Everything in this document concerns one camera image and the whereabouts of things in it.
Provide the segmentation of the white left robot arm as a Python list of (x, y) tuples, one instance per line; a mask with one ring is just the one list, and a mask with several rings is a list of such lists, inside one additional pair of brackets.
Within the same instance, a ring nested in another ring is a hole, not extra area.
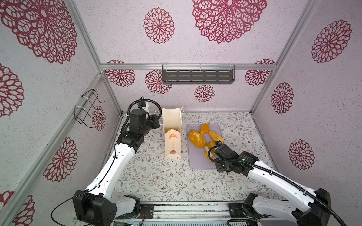
[(117, 180), (144, 137), (150, 130), (160, 127), (160, 117), (161, 114), (151, 115), (143, 108), (130, 112), (128, 122), (121, 130), (103, 169), (84, 191), (77, 190), (72, 198), (78, 220), (94, 226), (110, 226), (117, 217), (136, 217), (140, 214), (139, 198), (126, 195), (112, 202), (111, 196)]

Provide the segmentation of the white paper bag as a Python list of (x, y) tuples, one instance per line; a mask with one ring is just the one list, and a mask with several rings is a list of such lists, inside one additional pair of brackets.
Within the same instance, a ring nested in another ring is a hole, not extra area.
[(181, 139), (184, 107), (162, 109), (163, 131), (165, 138), (165, 158), (181, 157)]

